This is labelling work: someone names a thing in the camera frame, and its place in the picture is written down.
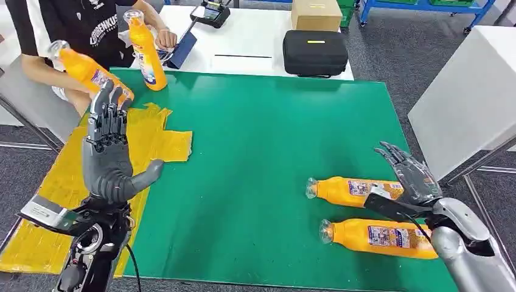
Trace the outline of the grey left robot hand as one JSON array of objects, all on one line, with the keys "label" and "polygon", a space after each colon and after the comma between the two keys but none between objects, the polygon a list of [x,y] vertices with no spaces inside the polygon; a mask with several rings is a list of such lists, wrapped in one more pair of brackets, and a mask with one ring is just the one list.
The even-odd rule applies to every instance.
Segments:
[{"label": "grey left robot hand", "polygon": [[124,203],[152,185],[161,176],[164,161],[150,161],[145,171],[134,174],[127,138],[127,98],[123,89],[107,80],[94,96],[82,144],[83,180],[91,195],[109,203]]}]

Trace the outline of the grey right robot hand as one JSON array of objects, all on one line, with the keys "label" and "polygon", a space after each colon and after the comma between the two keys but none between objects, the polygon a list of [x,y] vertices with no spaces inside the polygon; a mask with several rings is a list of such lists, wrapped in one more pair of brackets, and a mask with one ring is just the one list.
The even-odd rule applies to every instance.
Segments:
[{"label": "grey right robot hand", "polygon": [[398,201],[424,206],[442,198],[443,193],[438,181],[424,163],[417,161],[411,154],[394,144],[381,141],[380,145],[375,152],[384,157],[403,187],[403,194],[398,197]]}]

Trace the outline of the person's left hand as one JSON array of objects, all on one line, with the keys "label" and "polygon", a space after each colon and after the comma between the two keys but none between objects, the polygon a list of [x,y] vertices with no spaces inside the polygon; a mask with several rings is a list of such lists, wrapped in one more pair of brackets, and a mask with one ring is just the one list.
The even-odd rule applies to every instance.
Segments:
[{"label": "person's left hand", "polygon": [[158,29],[155,44],[161,50],[171,51],[177,44],[177,35],[168,28]]}]

